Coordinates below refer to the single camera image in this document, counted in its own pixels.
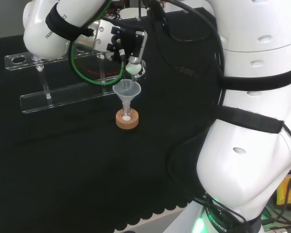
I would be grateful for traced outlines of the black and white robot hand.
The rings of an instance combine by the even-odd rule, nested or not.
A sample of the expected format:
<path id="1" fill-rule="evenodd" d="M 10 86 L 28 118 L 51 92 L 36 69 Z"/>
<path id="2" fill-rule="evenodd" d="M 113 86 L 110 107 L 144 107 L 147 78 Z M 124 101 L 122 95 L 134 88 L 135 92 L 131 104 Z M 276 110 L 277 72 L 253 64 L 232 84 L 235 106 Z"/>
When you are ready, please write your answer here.
<path id="1" fill-rule="evenodd" d="M 118 63 L 124 62 L 125 72 L 131 75 L 133 80 L 140 79 L 146 72 L 143 53 L 147 32 L 113 26 L 111 34 L 111 43 L 107 46 L 111 53 L 111 60 Z"/>

